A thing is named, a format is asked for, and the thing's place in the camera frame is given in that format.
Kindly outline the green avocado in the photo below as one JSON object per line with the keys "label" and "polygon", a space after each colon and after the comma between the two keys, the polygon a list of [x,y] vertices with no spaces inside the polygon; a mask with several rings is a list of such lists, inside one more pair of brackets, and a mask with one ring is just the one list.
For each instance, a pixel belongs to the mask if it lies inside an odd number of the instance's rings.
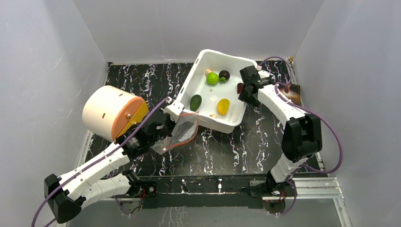
{"label": "green avocado", "polygon": [[202,103],[201,95],[193,95],[190,100],[190,110],[196,112]]}

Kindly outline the clear orange-zip bag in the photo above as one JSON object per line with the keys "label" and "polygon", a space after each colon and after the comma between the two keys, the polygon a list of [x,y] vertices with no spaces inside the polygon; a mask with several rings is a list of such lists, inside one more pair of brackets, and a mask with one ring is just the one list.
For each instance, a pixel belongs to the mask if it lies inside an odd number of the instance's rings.
{"label": "clear orange-zip bag", "polygon": [[172,130],[171,136],[158,141],[151,148],[158,154],[186,144],[193,140],[198,132],[199,112],[183,113],[179,115],[178,121]]}

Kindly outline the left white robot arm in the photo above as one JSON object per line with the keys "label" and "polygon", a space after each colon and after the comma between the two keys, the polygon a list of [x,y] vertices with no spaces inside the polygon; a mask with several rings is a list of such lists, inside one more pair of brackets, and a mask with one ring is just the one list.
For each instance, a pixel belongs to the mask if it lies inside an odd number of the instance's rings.
{"label": "left white robot arm", "polygon": [[49,205],[55,222],[69,222],[85,207],[105,198],[126,194],[136,197],[148,193],[149,183],[138,179],[132,171],[111,178],[106,175],[171,137],[177,121],[176,114],[152,111],[83,165],[60,176],[51,174],[46,177],[44,202]]}

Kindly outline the dark purple mangosteen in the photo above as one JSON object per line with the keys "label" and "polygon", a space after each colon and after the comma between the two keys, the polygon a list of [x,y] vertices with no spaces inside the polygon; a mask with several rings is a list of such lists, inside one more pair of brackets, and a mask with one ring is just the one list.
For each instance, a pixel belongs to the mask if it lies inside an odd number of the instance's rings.
{"label": "dark purple mangosteen", "polygon": [[220,83],[226,83],[230,79],[231,74],[227,70],[222,70],[218,76]]}

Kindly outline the white plastic bin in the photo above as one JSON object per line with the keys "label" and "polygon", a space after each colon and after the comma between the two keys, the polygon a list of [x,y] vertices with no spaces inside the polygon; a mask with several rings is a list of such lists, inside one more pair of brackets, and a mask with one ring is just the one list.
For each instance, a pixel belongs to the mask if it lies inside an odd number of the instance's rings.
{"label": "white plastic bin", "polygon": [[[184,113],[190,113],[190,100],[193,95],[201,95],[202,103],[198,109],[199,125],[219,131],[231,133],[241,124],[247,104],[238,99],[237,84],[242,82],[240,70],[248,66],[257,66],[252,59],[232,56],[219,51],[202,50],[186,77],[176,100],[184,104]],[[210,86],[206,82],[206,69],[218,74],[221,70],[227,70],[231,76],[228,82]],[[219,100],[226,98],[230,106],[226,115],[220,115],[217,111]],[[210,117],[216,114],[217,119]]]}

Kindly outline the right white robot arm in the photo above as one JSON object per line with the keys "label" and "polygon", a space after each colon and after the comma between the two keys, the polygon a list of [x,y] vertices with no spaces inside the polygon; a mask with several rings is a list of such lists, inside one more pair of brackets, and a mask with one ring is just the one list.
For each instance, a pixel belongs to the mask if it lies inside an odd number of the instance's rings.
{"label": "right white robot arm", "polygon": [[252,197],[278,196],[293,181],[292,175],[315,153],[321,151],[321,120],[286,98],[270,78],[261,78],[255,66],[240,70],[244,87],[239,100],[269,110],[283,124],[282,155],[266,174],[263,183],[249,183],[243,191]]}

